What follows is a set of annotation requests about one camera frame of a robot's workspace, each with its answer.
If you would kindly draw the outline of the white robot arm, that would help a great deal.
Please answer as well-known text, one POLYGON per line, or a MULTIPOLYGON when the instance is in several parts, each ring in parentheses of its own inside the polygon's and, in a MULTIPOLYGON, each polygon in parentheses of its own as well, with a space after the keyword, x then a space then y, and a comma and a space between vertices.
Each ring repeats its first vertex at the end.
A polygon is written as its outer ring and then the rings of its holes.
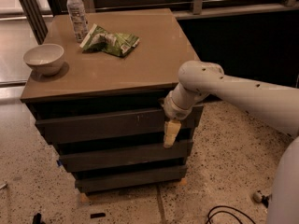
POLYGON ((164 112, 171 120, 184 120, 210 94, 292 138, 278 164, 266 224, 299 224, 299 90, 227 76, 216 63, 187 61, 164 99, 164 112))

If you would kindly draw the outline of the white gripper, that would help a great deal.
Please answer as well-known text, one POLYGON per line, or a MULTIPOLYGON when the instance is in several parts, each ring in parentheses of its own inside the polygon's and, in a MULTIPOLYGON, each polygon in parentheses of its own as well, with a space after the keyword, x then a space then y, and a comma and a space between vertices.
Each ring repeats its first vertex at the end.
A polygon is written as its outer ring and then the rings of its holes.
POLYGON ((191 113, 190 109, 182 109, 173 100, 173 92, 169 92, 164 98, 164 113, 170 119, 164 124, 164 147, 174 145, 181 128, 180 120, 186 119, 191 113))

